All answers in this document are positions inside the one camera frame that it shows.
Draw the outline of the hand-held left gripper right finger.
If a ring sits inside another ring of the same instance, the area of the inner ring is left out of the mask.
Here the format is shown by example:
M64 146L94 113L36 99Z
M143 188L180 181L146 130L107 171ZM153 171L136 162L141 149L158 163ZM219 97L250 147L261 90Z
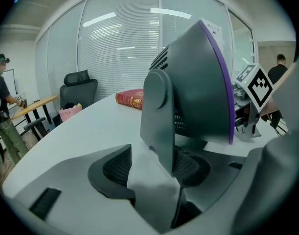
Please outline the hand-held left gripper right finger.
M173 159L180 192L171 229L231 229L249 188L246 158L176 146Z

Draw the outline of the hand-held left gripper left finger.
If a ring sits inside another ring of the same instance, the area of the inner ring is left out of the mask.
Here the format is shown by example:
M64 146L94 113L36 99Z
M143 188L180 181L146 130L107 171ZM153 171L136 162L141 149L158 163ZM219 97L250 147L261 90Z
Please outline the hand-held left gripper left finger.
M147 235L127 187L132 147L61 161L21 189L11 204L39 234Z

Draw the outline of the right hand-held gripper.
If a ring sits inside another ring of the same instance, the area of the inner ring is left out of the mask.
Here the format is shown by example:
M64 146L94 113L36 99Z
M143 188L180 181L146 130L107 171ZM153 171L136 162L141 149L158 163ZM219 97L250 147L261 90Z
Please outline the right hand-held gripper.
M248 64L233 83L235 128L246 139L260 137L256 125L273 84L260 64Z

